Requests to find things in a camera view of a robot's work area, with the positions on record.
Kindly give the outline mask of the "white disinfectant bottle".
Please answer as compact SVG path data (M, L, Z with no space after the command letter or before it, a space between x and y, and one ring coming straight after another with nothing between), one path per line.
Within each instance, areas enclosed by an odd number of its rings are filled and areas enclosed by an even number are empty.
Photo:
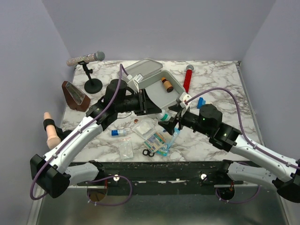
M156 118L159 121L169 121L171 116L168 113L166 113L165 111L162 111L162 112L156 114Z

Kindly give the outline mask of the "white gauze pad packet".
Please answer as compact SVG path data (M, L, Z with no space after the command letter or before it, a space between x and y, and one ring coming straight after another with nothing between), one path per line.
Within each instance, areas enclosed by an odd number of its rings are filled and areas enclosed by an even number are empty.
M150 138L154 133L154 127L147 121L138 121L132 128L132 131L139 135L144 140Z

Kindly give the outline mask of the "grey medicine kit box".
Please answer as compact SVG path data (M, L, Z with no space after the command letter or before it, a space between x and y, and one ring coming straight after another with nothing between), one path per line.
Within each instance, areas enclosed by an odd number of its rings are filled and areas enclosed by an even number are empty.
M145 89L149 98L161 109L176 104L176 100L185 92L184 87L168 71L163 70L163 64L143 59L125 68L122 79L133 90ZM161 78L166 78L173 86L172 92L167 92Z

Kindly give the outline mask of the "brown medicine bottle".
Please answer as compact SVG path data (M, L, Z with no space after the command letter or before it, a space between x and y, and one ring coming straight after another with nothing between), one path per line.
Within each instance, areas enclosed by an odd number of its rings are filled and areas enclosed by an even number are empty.
M161 78L161 82L168 93L173 91L173 86L165 77Z

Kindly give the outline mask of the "blue cotton swab bag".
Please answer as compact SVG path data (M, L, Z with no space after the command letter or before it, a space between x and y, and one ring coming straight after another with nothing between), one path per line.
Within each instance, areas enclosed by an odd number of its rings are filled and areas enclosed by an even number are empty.
M173 146L173 144L175 143L175 140L177 139L179 134L180 134L180 130L178 128L175 128L174 134L172 135L171 140L168 142L165 142L164 145L156 151L156 153L161 156L166 157L169 154L169 151L170 151L171 147Z

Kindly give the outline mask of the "blue white bandage roll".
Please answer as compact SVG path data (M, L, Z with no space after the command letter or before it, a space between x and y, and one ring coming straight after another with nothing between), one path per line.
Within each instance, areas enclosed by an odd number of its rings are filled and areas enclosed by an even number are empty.
M111 136L126 136L127 131L125 129L116 129L111 131Z

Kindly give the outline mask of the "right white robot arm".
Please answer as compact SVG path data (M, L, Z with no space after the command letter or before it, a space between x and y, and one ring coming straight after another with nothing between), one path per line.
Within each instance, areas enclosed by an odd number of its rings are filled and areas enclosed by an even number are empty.
M209 143L220 150L240 155L256 167L242 166L236 162L226 162L226 166L216 171L218 182L225 184L230 180L246 181L274 189L284 199L293 203L300 201L300 162L294 158L280 155L267 147L244 136L242 132L222 122L223 114L212 104L204 105L196 115L171 106L175 117L160 121L159 125L173 135L176 126L188 127L193 132L206 135Z

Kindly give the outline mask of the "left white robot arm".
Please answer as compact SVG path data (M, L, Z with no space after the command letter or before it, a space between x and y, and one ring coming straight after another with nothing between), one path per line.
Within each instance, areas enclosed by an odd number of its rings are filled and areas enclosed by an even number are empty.
M67 171L79 152L97 135L117 120L119 113L135 115L160 113L162 110L150 99L145 89L127 95L127 83L112 80L102 96L86 112L79 125L51 151L30 159L33 185L38 184L52 198L62 195L71 184L72 175Z

